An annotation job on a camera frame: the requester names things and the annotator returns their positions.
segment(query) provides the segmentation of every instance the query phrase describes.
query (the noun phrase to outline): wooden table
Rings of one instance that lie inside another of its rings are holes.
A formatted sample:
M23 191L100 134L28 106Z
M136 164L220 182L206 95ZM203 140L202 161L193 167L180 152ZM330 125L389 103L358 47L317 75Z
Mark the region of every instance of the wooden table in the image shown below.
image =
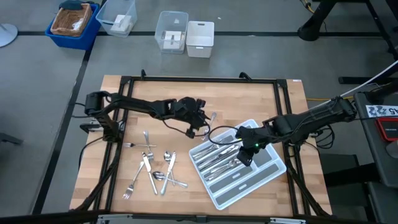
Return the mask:
M105 76L101 89L110 93L118 92L120 79L121 76ZM287 83L293 113L306 111L308 108L301 81L287 80ZM217 112L213 127L219 125L235 126L248 119L254 119L258 124L261 124L262 121L277 115L274 90L272 85L268 84L135 81L132 93L132 97L148 101L168 98L179 100L184 96L205 100L204 110L208 116L214 111ZM281 102L284 102L282 90L280 90L280 97ZM181 130L186 130L188 127L188 124L174 120L167 120L167 124ZM177 160L173 168L174 177L188 183L189 188L173 187L169 183L164 196L154 195L146 169L143 168L137 178L132 197L129 200L122 199L123 193L142 160L142 151L147 150L145 147L125 147L121 153L111 211L179 215L292 216L287 174L283 174L263 185L228 208L217 210L188 156L188 150L199 145L202 142L201 139L189 139L185 135L165 127L161 121L153 119L149 115L130 111L124 142L144 144L143 130L148 130L150 143L157 145L157 147L152 148L155 155L152 170L166 172L167 163L164 162L163 154L165 151L176 151ZM87 142L100 136L102 136L100 132L90 133ZM105 146L106 142L98 141L86 148L70 208L79 206L97 184ZM283 159L282 145L275 144L274 147ZM304 144L300 155L305 182L309 191L322 208L331 214L317 150ZM157 190L160 191L162 182L155 180L155 184ZM106 185L100 208L104 208L104 198L106 198L107 191ZM300 190L297 186L296 196L299 211L303 213Z

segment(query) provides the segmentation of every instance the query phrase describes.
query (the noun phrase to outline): cutlery tray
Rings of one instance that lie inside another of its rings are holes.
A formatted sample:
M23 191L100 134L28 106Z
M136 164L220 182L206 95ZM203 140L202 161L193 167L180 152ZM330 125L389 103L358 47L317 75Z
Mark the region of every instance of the cutlery tray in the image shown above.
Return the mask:
M236 128L239 128L240 126L245 126L247 128L259 127L253 119L237 125ZM212 140L220 142L223 139L228 138L228 140L231 140L228 142L237 141L237 139L235 139L235 134L235 129L229 129L216 137L212 137ZM205 185L211 200L218 210L222 210L230 206L245 195L250 194L253 190L256 190L286 172L286 166L280 159L278 153L276 153L271 144L268 144L265 149L261 149L259 153L253 156L250 166L246 167L240 163L228 169L226 172L223 172L216 178L207 180L211 175L211 171L214 171L216 167L227 166L228 162L235 159L238 154L238 151L234 151L232 154L224 156L224 158L211 166L200 169L200 164L231 147L231 145L219 146L219 148L206 153L205 156L199 159L194 159L193 155L202 150L208 149L212 145L213 143L206 141L189 150L189 156L201 178L201 181Z

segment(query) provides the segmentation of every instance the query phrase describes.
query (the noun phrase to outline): white plastic bin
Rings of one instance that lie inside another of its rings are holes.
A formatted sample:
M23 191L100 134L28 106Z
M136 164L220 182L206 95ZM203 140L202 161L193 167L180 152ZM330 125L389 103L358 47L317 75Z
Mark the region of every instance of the white plastic bin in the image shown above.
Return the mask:
M109 35L127 37L137 22L136 0L108 0L95 18Z
M259 127L256 121L253 119L247 120L235 126L235 128L239 128L240 126L247 128ZM235 135L236 130L229 129L217 136L212 137L212 140L215 142L220 142L223 139L229 139L227 142L234 142L237 140ZM205 156L198 159L195 158L195 154L209 149L212 145L213 143L206 141L189 150L189 156L193 162L193 166L201 178L201 181L203 182L203 185L209 193L211 200L218 210L225 209L247 194L250 194L252 191L258 189L259 187L286 172L286 166L284 162L279 157L274 147L272 147L271 144L268 144L265 149L261 149L257 154L254 155L250 166L246 167L243 164L238 164L236 167L222 173L218 177L208 180L207 178L211 175L212 169L228 164L229 161L235 159L236 155L238 154L236 151L231 155L218 160L216 164L200 168L204 161L214 157L215 155L218 155L220 152L224 151L230 146L233 146L231 144L228 146L221 146L219 148L215 147L211 151L206 152ZM239 142L235 143L234 145L238 145L240 147L243 144L242 142Z
M214 45L214 22L189 21L187 50L189 57L210 58Z
M155 40L163 53L182 54L188 26L188 13L163 11L157 21Z

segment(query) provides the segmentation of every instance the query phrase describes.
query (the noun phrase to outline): floor stripe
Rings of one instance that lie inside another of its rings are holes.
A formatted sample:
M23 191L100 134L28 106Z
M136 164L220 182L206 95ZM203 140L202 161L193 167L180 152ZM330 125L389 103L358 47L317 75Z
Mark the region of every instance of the floor stripe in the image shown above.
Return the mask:
M42 31L19 31L18 35L45 35ZM154 36L154 31L133 31L129 36ZM215 36L256 36L256 37L297 37L297 32L235 32L235 31L216 31ZM99 31L97 36L111 36L105 31ZM321 32L321 37L381 37L380 32Z
M88 61L90 59L91 50L92 50L92 46L89 50L86 51L86 53L83 57L83 61L81 62L79 73L76 77L75 86L73 86L72 93L70 95L70 99L67 104L67 108L63 114L62 122L59 126L59 129L57 131L57 136L55 137L55 140L54 140L54 143L52 146L51 158L50 158L49 164L47 166L47 170L45 172L42 184L40 186L39 194L37 195L37 200L33 207L33 211L32 211L33 215L38 215L42 212L42 209L43 209L43 206L45 203L45 198L47 196L47 193L49 192L49 188L50 188L50 184L51 184L54 172L55 172L55 168L57 167L57 162L58 162L58 159L61 154L63 142L65 140L65 136L67 135L69 123L72 118L73 109L75 108L75 102L79 95L81 84L83 83L83 78L85 76Z

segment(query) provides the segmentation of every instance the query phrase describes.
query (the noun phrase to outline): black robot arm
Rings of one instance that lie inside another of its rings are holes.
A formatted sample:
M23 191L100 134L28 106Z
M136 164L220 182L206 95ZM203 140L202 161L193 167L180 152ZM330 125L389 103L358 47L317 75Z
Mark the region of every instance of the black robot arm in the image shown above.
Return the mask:
M104 106L104 100L109 102L108 106ZM117 108L146 113L162 121L175 119L186 122L190 127L185 135L193 138L195 137L194 129L199 130L199 128L208 125L205 121L208 117L201 109L205 104L206 102L201 99L195 100L190 97L185 97L178 101L169 99L150 102L122 96L117 93L98 91L86 96L85 114L96 118L103 127L104 141L119 142L121 140L119 123L113 121L108 115L109 112Z
M269 143L285 142L303 144L311 132L337 122L350 122L355 119L356 110L352 104L341 97L329 103L300 114L285 114L263 121L261 128L241 126L236 138L242 139L237 158L249 166L254 154Z

